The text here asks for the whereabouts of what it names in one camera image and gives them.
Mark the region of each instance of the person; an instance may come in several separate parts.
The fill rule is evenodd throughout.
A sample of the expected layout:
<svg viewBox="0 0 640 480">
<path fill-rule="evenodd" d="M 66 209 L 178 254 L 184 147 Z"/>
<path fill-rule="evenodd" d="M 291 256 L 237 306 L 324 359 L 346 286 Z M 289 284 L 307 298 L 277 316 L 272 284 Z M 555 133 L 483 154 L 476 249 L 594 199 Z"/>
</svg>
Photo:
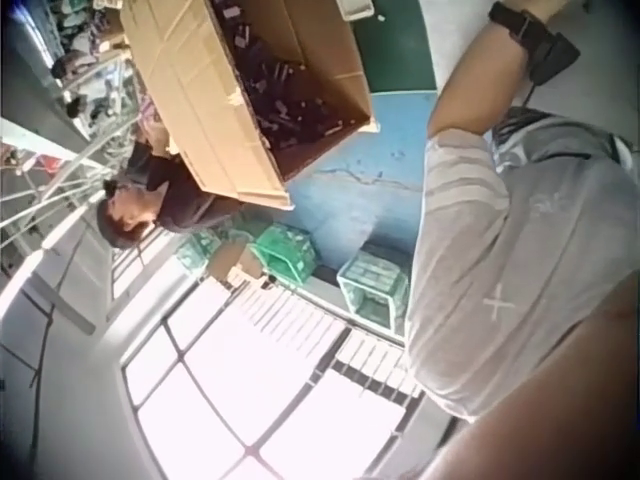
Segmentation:
<svg viewBox="0 0 640 480">
<path fill-rule="evenodd" d="M 203 192 L 168 147 L 164 125 L 145 122 L 124 172 L 104 182 L 97 226 L 113 248 L 134 247 L 153 225 L 176 233 L 212 227 L 242 207 L 237 199 Z"/>
<path fill-rule="evenodd" d="M 546 24 L 569 0 L 503 3 Z M 512 107 L 531 60 L 489 22 L 429 120 L 406 351 L 472 425 L 420 478 L 619 478 L 633 458 L 634 147 Z"/>
</svg>

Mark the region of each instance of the dark hair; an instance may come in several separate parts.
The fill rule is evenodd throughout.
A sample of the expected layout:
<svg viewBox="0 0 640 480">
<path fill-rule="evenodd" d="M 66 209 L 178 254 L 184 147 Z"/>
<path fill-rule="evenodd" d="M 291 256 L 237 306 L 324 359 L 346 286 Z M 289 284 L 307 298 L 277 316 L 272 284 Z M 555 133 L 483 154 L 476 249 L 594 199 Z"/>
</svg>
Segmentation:
<svg viewBox="0 0 640 480">
<path fill-rule="evenodd" d="M 67 103 L 67 116 L 69 118 L 78 118 L 84 109 L 86 104 L 82 101 L 82 97 L 76 97 Z"/>
<path fill-rule="evenodd" d="M 125 230 L 121 220 L 114 220 L 109 215 L 108 208 L 109 201 L 107 199 L 100 201 L 96 208 L 96 221 L 102 238 L 113 248 L 126 250 L 135 247 L 142 240 L 147 228 L 149 228 L 149 223 L 140 222 L 131 230 Z"/>
<path fill-rule="evenodd" d="M 60 57 L 55 62 L 53 62 L 53 65 L 51 65 L 51 75 L 56 80 L 62 80 L 66 74 L 67 66 L 65 65 L 64 57 Z"/>
</svg>

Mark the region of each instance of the cardboard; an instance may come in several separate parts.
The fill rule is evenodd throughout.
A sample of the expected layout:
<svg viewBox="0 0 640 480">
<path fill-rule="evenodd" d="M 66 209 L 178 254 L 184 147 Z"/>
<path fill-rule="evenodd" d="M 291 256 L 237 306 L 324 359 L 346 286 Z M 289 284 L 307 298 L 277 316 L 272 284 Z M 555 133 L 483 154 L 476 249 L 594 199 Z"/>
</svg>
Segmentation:
<svg viewBox="0 0 640 480">
<path fill-rule="evenodd" d="M 224 283 L 234 267 L 254 280 L 260 280 L 264 276 L 262 263 L 246 241 L 222 242 L 209 259 L 207 273 L 218 282 Z"/>
<path fill-rule="evenodd" d="M 304 63 L 323 99 L 356 124 L 277 154 L 260 139 L 207 0 L 129 0 L 121 11 L 133 59 L 200 188 L 289 209 L 284 183 L 369 123 L 360 55 L 335 0 L 242 0 L 274 54 Z"/>
<path fill-rule="evenodd" d="M 109 22 L 109 27 L 99 34 L 100 43 L 108 42 L 116 45 L 125 41 L 124 28 L 120 21 L 120 12 L 109 8 L 105 11 L 105 16 Z"/>
</svg>

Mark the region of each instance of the window frame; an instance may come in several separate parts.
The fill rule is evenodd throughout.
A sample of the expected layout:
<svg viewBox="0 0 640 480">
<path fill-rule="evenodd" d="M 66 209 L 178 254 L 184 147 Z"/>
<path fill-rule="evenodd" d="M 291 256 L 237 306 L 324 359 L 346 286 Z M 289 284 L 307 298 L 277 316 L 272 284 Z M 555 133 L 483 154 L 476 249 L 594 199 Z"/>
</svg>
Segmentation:
<svg viewBox="0 0 640 480">
<path fill-rule="evenodd" d="M 149 398 L 154 394 L 154 392 L 163 384 L 166 378 L 171 374 L 171 372 L 178 366 L 182 365 L 185 368 L 190 380 L 195 385 L 196 389 L 205 400 L 209 408 L 212 409 L 214 414 L 218 417 L 220 422 L 224 425 L 224 427 L 231 433 L 231 435 L 245 448 L 245 453 L 242 455 L 237 461 L 235 461 L 219 478 L 219 480 L 225 480 L 233 472 L 244 462 L 247 458 L 252 457 L 256 460 L 266 471 L 268 471 L 271 475 L 273 475 L 276 479 L 284 480 L 284 477 L 277 472 L 273 467 L 266 462 L 262 456 L 260 455 L 260 450 L 262 447 L 275 435 L 275 433 L 287 422 L 287 420 L 291 417 L 291 415 L 297 410 L 300 405 L 305 401 L 305 399 L 311 394 L 315 385 L 322 380 L 324 374 L 329 370 L 333 370 L 341 376 L 349 379 L 357 383 L 359 386 L 363 388 L 363 390 L 368 390 L 375 395 L 381 396 L 387 401 L 390 401 L 394 404 L 397 404 L 404 408 L 404 413 L 398 424 L 393 429 L 392 433 L 389 435 L 387 441 L 382 445 L 380 451 L 376 454 L 376 456 L 371 460 L 370 464 L 363 472 L 363 475 L 369 476 L 372 475 L 375 471 L 377 471 L 384 460 L 388 457 L 391 451 L 394 449 L 398 441 L 400 440 L 402 434 L 406 430 L 407 426 L 411 422 L 414 417 L 415 412 L 418 407 L 422 403 L 424 399 L 424 392 L 420 392 L 417 396 L 412 396 L 406 394 L 404 392 L 399 391 L 401 384 L 398 385 L 397 388 L 393 388 L 390 385 L 381 382 L 380 380 L 376 380 L 375 378 L 366 375 L 362 371 L 354 368 L 345 362 L 338 360 L 337 355 L 340 349 L 346 344 L 350 336 L 355 331 L 361 331 L 365 335 L 374 337 L 377 341 L 382 341 L 390 345 L 391 347 L 401 348 L 397 342 L 390 341 L 388 338 L 380 335 L 376 335 L 374 332 L 371 332 L 365 328 L 358 328 L 356 324 L 349 321 L 348 319 L 338 315 L 334 311 L 330 311 L 327 308 L 319 305 L 314 302 L 312 299 L 308 298 L 306 295 L 297 295 L 295 291 L 289 291 L 294 295 L 297 295 L 299 299 L 302 301 L 310 303 L 313 307 L 325 312 L 326 314 L 336 318 L 339 321 L 342 321 L 344 326 L 340 333 L 336 336 L 327 350 L 320 356 L 320 359 L 316 363 L 314 369 L 312 370 L 309 378 L 306 382 L 302 384 L 300 390 L 289 400 L 286 406 L 280 411 L 280 413 L 276 416 L 276 418 L 272 421 L 270 426 L 255 440 L 251 445 L 247 445 L 240 436 L 237 434 L 236 430 L 233 426 L 225 419 L 224 415 L 216 408 L 215 404 L 211 401 L 209 396 L 207 395 L 205 389 L 203 388 L 201 381 L 197 378 L 197 376 L 192 371 L 191 367 L 185 361 L 186 355 L 193 348 L 194 345 L 198 343 L 198 341 L 202 338 L 202 336 L 210 329 L 215 321 L 217 321 L 222 314 L 227 310 L 227 308 L 236 301 L 240 295 L 248 292 L 250 289 L 257 288 L 255 284 L 247 280 L 241 280 L 239 282 L 235 282 L 235 285 L 232 285 L 230 290 L 229 297 L 220 305 L 220 307 L 211 314 L 211 317 L 204 326 L 200 329 L 200 331 L 194 336 L 194 338 L 187 343 L 187 345 L 183 348 L 179 347 L 179 344 L 169 326 L 169 321 L 171 317 L 175 314 L 175 312 L 186 302 L 189 297 L 200 285 L 205 281 L 205 277 L 195 277 L 193 282 L 185 288 L 185 291 L 179 296 L 179 298 L 169 307 L 167 310 L 162 313 L 159 317 L 157 317 L 156 324 L 148 329 L 145 332 L 143 339 L 136 342 L 135 348 L 131 349 L 126 358 L 121 363 L 121 374 L 122 379 L 124 381 L 125 392 L 129 402 L 129 406 L 132 409 L 133 418 L 136 424 L 138 431 L 141 433 L 142 440 L 144 442 L 145 448 L 149 451 L 151 458 L 157 467 L 161 477 L 165 480 L 168 480 L 168 477 L 162 468 L 162 464 L 159 458 L 156 456 L 154 450 L 151 448 L 150 442 L 147 438 L 147 435 L 142 427 L 139 418 L 140 409 L 146 404 Z M 284 294 L 287 293 L 287 289 L 278 285 L 278 288 L 282 288 L 284 290 Z M 160 378 L 155 382 L 154 386 L 147 392 L 147 394 L 143 397 L 143 399 L 138 402 L 136 405 L 133 401 L 131 391 L 129 388 L 129 383 L 126 375 L 126 369 L 129 364 L 136 358 L 137 354 L 144 348 L 149 339 L 160 329 L 163 329 L 165 334 L 168 336 L 173 348 L 176 350 L 177 355 L 176 358 L 172 361 L 171 365 L 167 368 L 165 373 L 163 373 Z"/>
</svg>

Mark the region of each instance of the black strap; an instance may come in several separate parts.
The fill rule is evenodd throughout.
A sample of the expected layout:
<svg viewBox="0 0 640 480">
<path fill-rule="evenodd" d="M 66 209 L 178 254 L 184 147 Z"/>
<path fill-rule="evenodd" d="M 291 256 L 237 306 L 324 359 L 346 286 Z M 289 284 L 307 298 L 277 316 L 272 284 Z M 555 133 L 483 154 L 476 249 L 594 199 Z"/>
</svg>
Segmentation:
<svg viewBox="0 0 640 480">
<path fill-rule="evenodd" d="M 491 7 L 489 19 L 509 30 L 511 38 L 522 45 L 530 57 L 534 56 L 541 45 L 552 42 L 553 34 L 545 24 L 526 10 L 518 12 L 502 2 L 496 2 Z"/>
</svg>

